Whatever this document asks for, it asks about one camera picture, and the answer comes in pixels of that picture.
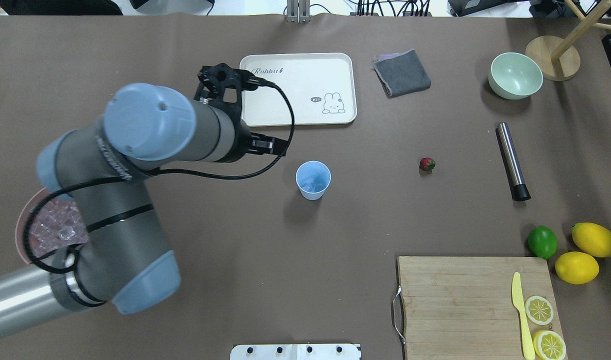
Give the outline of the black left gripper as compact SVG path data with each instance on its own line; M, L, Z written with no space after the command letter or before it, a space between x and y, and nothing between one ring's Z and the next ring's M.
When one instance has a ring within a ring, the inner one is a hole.
M278 85L253 75L251 71L234 69L225 63L216 66L205 65L197 77L199 85L194 100L219 110L230 121L233 139L226 141L226 156L287 154L288 140L251 132L242 119L242 93L246 91L257 91L260 87L272 88L278 91L288 105L288 98Z

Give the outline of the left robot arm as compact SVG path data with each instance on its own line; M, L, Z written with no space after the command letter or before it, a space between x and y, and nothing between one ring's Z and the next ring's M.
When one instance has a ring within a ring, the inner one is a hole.
M285 156L290 139L251 132L242 120L244 91L271 88L287 101L278 85L224 63L203 66L198 79L194 98L165 86L128 84L95 123L65 133L38 155L36 173L49 193L29 211L22 230L30 264L0 276L0 339L108 302L124 315L142 312L179 289L175 253L145 180L163 174L244 180L270 169L217 175L166 164ZM88 242L36 256L32 224L61 197L77 205Z

